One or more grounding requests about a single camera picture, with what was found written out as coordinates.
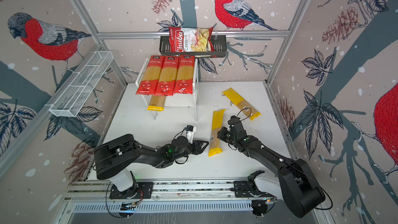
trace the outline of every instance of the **black basket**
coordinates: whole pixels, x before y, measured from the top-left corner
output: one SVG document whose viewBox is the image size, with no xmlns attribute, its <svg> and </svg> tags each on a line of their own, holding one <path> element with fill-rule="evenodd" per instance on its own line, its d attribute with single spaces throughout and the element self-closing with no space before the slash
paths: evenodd
<svg viewBox="0 0 398 224">
<path fill-rule="evenodd" d="M 215 57 L 225 57 L 226 56 L 226 37 L 225 35 L 218 35 L 217 39 L 215 35 L 210 36 L 210 41 L 213 44 L 214 51 L 205 52 L 170 52 L 171 45 L 169 42 L 169 36 L 160 37 L 159 51 L 163 56 L 215 56 Z"/>
</svg>

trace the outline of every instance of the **bird head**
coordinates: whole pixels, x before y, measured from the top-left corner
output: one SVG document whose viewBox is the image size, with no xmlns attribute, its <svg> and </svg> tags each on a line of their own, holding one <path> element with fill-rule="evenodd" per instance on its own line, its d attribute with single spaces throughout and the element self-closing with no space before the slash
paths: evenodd
<svg viewBox="0 0 398 224">
<path fill-rule="evenodd" d="M 12 37 L 27 38 L 25 23 L 32 19 L 32 16 L 23 12 L 18 12 L 8 19 L 8 28 Z"/>
</svg>

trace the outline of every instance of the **white rack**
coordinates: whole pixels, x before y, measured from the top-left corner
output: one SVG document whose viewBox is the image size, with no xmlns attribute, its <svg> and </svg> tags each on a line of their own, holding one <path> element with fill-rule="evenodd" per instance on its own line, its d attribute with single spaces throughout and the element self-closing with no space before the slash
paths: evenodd
<svg viewBox="0 0 398 224">
<path fill-rule="evenodd" d="M 53 115 L 76 117 L 113 60 L 110 51 L 96 51 L 90 55 L 87 64 L 80 71 L 72 72 L 72 76 L 76 77 L 50 108 Z"/>
<path fill-rule="evenodd" d="M 145 69 L 147 68 L 149 62 L 149 58 L 145 59 L 144 65 L 141 68 L 140 73 L 138 74 L 138 78 L 135 81 L 135 84 L 137 87 L 139 87 L 142 77 L 144 76 Z M 197 121 L 198 119 L 198 87 L 199 87 L 199 74 L 198 74 L 198 59 L 195 58 L 195 66 L 193 68 L 193 78 L 194 80 L 192 81 L 192 94 L 183 94 L 183 93 L 176 93 L 173 96 L 166 96 L 164 100 L 164 107 L 165 108 L 171 108 L 171 107 L 192 107 L 194 110 L 194 119 Z M 151 99 L 151 95 L 141 95 L 142 98 L 144 99 L 144 102 L 146 106 L 148 106 L 149 101 Z M 154 119 L 156 119 L 156 116 L 158 114 L 157 111 L 150 111 L 152 113 L 152 116 Z"/>
</svg>

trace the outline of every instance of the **bird-patterned wallpaper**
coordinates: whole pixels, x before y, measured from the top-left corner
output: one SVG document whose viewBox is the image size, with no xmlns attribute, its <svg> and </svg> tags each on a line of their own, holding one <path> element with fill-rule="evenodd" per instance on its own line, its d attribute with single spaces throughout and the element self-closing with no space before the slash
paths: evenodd
<svg viewBox="0 0 398 224">
<path fill-rule="evenodd" d="M 272 82 L 337 224 L 398 220 L 397 18 L 398 0 L 312 0 Z"/>
<path fill-rule="evenodd" d="M 0 0 L 0 8 L 1 160 L 95 43 L 69 0 Z M 37 128 L 0 178 L 0 223 L 53 221 L 67 187 L 86 178 L 122 89 L 109 68 L 77 117 L 52 115 Z"/>
<path fill-rule="evenodd" d="M 214 30 L 287 30 L 300 0 L 82 0 L 99 32 L 168 31 L 168 27 Z M 230 38 L 228 55 L 200 61 L 202 81 L 265 80 L 283 38 Z M 108 47 L 124 55 L 121 66 L 140 71 L 158 53 L 159 40 L 115 40 Z"/>
</svg>

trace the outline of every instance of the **red pasta package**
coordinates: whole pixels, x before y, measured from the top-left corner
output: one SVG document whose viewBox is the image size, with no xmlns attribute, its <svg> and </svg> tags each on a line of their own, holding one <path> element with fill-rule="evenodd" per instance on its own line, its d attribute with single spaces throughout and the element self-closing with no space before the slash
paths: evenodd
<svg viewBox="0 0 398 224">
<path fill-rule="evenodd" d="M 172 96 L 174 94 L 179 60 L 178 56 L 166 56 L 164 59 L 162 72 L 155 90 L 156 96 Z"/>
<path fill-rule="evenodd" d="M 214 51 L 210 41 L 213 28 L 180 28 L 169 27 L 171 52 Z"/>
<path fill-rule="evenodd" d="M 164 56 L 151 56 L 136 94 L 152 95 L 155 93 L 163 61 Z"/>
<path fill-rule="evenodd" d="M 195 56 L 180 56 L 178 66 L 176 87 L 174 93 L 192 94 L 193 69 L 195 66 Z"/>
</svg>

